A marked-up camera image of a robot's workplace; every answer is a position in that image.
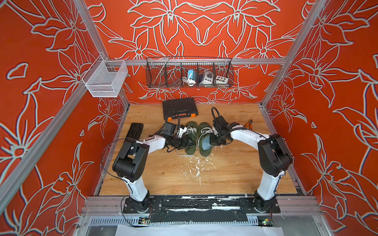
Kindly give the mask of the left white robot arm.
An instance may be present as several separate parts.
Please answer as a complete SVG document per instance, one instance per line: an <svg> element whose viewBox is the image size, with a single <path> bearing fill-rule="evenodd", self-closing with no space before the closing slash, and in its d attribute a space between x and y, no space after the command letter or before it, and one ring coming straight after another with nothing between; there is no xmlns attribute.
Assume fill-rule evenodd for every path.
<svg viewBox="0 0 378 236"><path fill-rule="evenodd" d="M196 142L187 134L187 128L180 124L178 111L171 109L169 114L178 118L177 124L169 123L165 119L162 127L148 139L125 138L113 162L115 178L125 182L130 193L126 203L139 213L145 213L151 208L150 194L142 178L148 155L161 149L171 152L170 147L181 150L196 146Z"/></svg>

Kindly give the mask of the grey insole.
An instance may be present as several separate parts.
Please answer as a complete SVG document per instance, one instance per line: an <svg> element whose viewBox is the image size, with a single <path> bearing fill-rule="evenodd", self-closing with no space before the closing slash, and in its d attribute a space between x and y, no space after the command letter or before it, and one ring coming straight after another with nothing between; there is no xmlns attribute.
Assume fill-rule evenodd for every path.
<svg viewBox="0 0 378 236"><path fill-rule="evenodd" d="M207 151L211 149L210 139L209 137L205 137L202 139L201 148L203 151Z"/></svg>

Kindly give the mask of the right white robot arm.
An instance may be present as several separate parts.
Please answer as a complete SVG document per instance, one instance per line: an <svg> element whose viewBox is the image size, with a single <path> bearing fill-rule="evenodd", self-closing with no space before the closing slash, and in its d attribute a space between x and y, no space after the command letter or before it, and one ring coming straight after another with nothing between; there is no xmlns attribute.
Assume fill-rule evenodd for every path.
<svg viewBox="0 0 378 236"><path fill-rule="evenodd" d="M212 107L211 112L214 119L214 133L210 135L212 146L226 146L237 140L258 151L263 174L254 193L252 206L257 212L267 212L274 204L280 180L292 164L292 156L282 137L278 134L260 134L239 123L230 124L219 114L216 107Z"/></svg>

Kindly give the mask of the green shoe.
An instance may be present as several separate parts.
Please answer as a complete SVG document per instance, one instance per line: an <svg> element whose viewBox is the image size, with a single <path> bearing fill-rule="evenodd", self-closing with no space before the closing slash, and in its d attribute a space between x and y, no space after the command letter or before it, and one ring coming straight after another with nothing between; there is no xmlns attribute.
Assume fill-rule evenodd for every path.
<svg viewBox="0 0 378 236"><path fill-rule="evenodd" d="M189 140L196 141L196 145L198 144L198 124L194 121L190 121L186 125L187 127L187 137ZM196 152L196 148L187 148L185 149L187 155L194 155Z"/></svg>
<svg viewBox="0 0 378 236"><path fill-rule="evenodd" d="M212 133L213 130L208 123L202 122L199 125L199 151L204 157L208 157L212 152L213 146L210 144L210 136Z"/></svg>

